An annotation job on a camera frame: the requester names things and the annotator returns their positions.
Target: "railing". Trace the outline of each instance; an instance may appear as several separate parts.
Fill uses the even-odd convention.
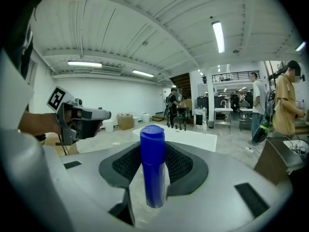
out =
[[[250,74],[252,72],[255,72],[257,75],[257,78],[260,78],[259,71],[249,71],[249,72],[231,72],[231,73],[223,73],[223,74],[217,74],[212,76],[212,82],[218,83],[218,82],[224,82],[224,81],[231,81],[231,80],[240,80],[240,81],[249,81],[250,80]],[[202,77],[204,84],[207,83],[207,78],[205,76]]]

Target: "beige shirt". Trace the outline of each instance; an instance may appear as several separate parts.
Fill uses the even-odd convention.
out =
[[[279,102],[287,99],[295,105],[295,91],[291,81],[284,75],[280,75],[276,81],[275,115],[272,120],[274,129],[284,135],[295,134],[295,113],[286,110]]]

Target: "cardboard box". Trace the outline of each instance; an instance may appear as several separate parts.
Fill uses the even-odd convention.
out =
[[[181,108],[185,108],[187,107],[189,109],[189,111],[192,111],[192,102],[191,100],[183,100],[181,101]]]
[[[134,120],[132,114],[118,114],[117,121],[118,127],[123,131],[134,127]]]
[[[56,133],[49,133],[49,135],[46,137],[43,145],[44,146],[52,146],[56,149],[59,156],[65,156],[62,146],[56,145],[56,143],[59,143],[59,142],[60,141],[59,141],[58,135]],[[71,146],[69,146],[69,145],[64,146],[64,148],[65,148],[68,155],[78,154],[76,143],[74,143]]]

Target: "gray device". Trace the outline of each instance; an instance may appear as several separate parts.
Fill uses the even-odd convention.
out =
[[[85,108],[81,99],[75,99],[65,89],[57,86],[49,97],[47,106],[55,113],[61,128],[62,142],[56,145],[72,145],[80,139],[94,137],[101,121],[110,119],[110,111]],[[65,116],[71,111],[72,121],[68,125]]]

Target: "black mesh pad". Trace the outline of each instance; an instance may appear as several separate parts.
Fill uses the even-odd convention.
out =
[[[112,168],[130,183],[140,167],[140,146],[137,146],[112,163]]]
[[[186,195],[194,192],[208,175],[208,165],[200,157],[193,155],[174,143],[165,144],[165,164],[169,170],[170,185],[168,196]]]
[[[141,164],[140,143],[104,159],[98,171],[112,187],[128,189]]]
[[[193,160],[169,144],[165,146],[165,164],[171,184],[187,175],[193,168]]]

